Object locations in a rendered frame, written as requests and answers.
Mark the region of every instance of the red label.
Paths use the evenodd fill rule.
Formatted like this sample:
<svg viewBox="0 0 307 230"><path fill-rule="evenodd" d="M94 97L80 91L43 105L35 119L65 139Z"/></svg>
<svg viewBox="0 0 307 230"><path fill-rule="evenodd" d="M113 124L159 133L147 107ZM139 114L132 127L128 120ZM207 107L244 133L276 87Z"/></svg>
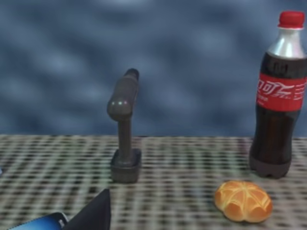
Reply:
<svg viewBox="0 0 307 230"><path fill-rule="evenodd" d="M306 78L280 79L260 74L257 104L274 111L296 111L303 105Z"/></svg>

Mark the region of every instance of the bottle cap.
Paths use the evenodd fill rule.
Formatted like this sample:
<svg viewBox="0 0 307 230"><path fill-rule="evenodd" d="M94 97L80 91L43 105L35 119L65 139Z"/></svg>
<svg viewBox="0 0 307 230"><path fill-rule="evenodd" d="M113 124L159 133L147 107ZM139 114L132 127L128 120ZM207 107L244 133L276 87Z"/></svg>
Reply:
<svg viewBox="0 0 307 230"><path fill-rule="evenodd" d="M300 29L304 27L305 14L300 11L283 11L279 16L278 27Z"/></svg>

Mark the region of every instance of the faucet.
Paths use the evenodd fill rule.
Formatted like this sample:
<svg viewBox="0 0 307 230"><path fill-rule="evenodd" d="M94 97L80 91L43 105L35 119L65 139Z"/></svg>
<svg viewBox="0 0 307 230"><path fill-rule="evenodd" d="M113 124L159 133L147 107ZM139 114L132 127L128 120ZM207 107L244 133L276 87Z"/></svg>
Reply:
<svg viewBox="0 0 307 230"><path fill-rule="evenodd" d="M108 115L118 123L118 149L111 160L111 178L118 183L138 181L142 151L131 148L131 117L139 90L139 72L129 69L120 78L107 104Z"/></svg>

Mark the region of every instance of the bottle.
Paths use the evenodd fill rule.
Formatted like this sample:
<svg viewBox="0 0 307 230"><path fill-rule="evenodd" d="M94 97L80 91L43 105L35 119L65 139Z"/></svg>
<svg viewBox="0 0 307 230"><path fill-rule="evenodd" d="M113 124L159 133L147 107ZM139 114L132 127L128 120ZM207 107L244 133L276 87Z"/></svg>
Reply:
<svg viewBox="0 0 307 230"><path fill-rule="evenodd" d="M279 36L265 53L257 87L256 131L249 166L260 177L285 176L291 164L292 133L303 104L307 57L300 42L305 15L284 11Z"/></svg>

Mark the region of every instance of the bread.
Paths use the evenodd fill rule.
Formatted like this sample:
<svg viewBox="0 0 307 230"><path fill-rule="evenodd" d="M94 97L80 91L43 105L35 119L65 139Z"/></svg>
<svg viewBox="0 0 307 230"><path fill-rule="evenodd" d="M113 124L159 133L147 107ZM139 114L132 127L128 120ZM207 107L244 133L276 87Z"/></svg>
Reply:
<svg viewBox="0 0 307 230"><path fill-rule="evenodd" d="M228 181L215 192L216 207L236 222L258 223L267 219L273 209L269 195L251 182Z"/></svg>

